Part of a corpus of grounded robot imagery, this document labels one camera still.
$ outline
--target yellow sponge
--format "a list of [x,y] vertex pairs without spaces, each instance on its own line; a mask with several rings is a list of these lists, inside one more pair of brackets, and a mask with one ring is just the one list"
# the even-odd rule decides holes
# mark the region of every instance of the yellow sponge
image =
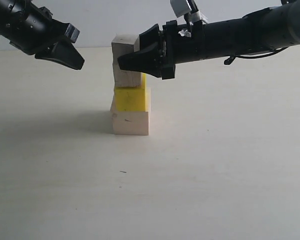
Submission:
[[115,87],[116,110],[119,112],[145,112],[147,103],[147,78],[142,73],[142,84],[137,87]]

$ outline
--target white wall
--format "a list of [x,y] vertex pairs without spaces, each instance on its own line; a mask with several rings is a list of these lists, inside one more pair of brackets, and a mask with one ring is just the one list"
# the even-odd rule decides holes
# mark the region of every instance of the white wall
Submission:
[[[116,34],[139,34],[154,24],[175,19],[170,0],[33,0],[46,6],[56,20],[70,22],[81,34],[77,47],[108,47]],[[196,0],[210,22],[240,18],[262,8],[278,6],[279,0]],[[0,50],[13,49],[2,38]]]

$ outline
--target wire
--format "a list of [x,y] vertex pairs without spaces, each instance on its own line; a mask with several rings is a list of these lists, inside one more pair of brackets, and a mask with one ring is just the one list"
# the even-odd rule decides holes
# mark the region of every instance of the wire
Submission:
[[260,55],[260,56],[236,56],[236,58],[239,58],[239,59],[262,59],[262,58],[270,57],[270,56],[276,55],[278,53],[281,53],[282,51],[286,50],[287,48],[288,47],[283,47],[279,50],[275,50],[274,52]]

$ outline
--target wooden block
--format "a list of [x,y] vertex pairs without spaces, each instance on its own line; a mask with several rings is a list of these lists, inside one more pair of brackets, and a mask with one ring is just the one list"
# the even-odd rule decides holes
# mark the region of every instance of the wooden block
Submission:
[[147,110],[147,81],[142,74],[142,84],[137,87],[115,87],[115,105],[121,112],[144,112]]
[[117,35],[112,43],[113,54],[113,77],[116,87],[138,87],[142,83],[142,75],[140,72],[121,70],[118,58],[125,54],[130,54],[140,50],[139,35],[122,34]]
[[147,90],[146,111],[118,111],[113,96],[111,112],[113,132],[116,135],[148,136],[151,120],[151,90]]

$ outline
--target robotic arm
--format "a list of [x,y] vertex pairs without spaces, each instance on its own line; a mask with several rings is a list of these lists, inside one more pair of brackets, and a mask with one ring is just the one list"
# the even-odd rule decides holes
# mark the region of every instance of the robotic arm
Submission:
[[71,23],[53,19],[46,8],[32,0],[0,0],[0,35],[36,59],[81,70],[85,60],[75,49],[80,31]]
[[156,78],[175,78],[176,65],[229,57],[257,59],[300,45],[300,0],[281,0],[242,18],[208,23],[194,0],[170,0],[177,18],[160,30],[156,24],[139,35],[140,51],[118,58],[122,70],[142,72]]

